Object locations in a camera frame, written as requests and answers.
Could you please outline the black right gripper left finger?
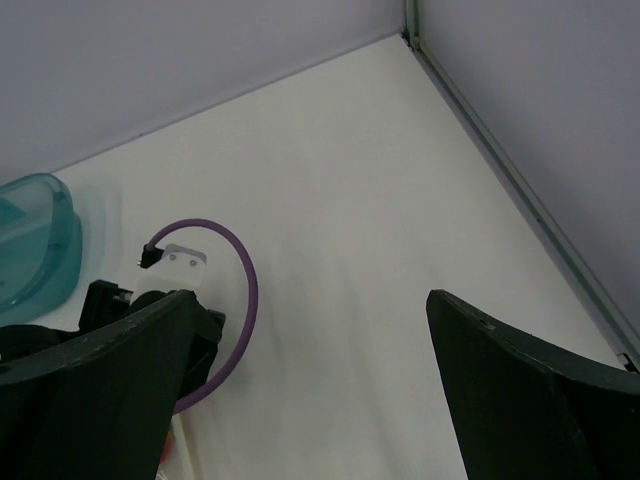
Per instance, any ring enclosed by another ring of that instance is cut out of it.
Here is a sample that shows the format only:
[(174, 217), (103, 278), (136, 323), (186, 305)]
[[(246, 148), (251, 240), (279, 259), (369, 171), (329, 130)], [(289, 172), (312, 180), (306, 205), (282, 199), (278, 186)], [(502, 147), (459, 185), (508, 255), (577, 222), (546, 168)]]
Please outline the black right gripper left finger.
[(194, 293), (1, 362), (4, 479), (153, 479), (181, 387)]

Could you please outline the clear zip top bag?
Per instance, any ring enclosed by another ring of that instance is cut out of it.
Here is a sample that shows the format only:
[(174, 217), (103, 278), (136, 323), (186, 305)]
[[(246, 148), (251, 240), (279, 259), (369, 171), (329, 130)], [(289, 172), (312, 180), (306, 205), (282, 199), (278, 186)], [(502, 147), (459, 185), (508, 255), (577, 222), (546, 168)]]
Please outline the clear zip top bag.
[(168, 443), (157, 470), (157, 479), (205, 479), (210, 439), (202, 418), (185, 411), (170, 424)]

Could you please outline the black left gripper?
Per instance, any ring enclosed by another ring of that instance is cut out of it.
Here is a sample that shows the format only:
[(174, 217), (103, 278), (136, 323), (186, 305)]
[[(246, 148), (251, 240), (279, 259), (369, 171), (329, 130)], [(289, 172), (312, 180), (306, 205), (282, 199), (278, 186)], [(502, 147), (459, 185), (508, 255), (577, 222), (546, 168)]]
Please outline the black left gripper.
[[(111, 325), (163, 298), (158, 290), (135, 298), (129, 290), (114, 283), (97, 280), (90, 284), (75, 331), (52, 329), (40, 325), (9, 325), (1, 329), (1, 362), (25, 358), (48, 348)], [(207, 381), (218, 353), (226, 316), (201, 305), (188, 319), (194, 327), (188, 362), (178, 394), (180, 399), (195, 392)]]

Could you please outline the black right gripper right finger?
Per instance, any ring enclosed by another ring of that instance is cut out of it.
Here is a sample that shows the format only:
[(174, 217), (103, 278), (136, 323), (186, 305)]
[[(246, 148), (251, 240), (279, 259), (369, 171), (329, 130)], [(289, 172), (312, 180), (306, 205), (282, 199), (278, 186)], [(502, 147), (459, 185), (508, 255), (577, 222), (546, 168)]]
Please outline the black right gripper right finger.
[(539, 339), (433, 290), (431, 340), (470, 479), (636, 479), (639, 372)]

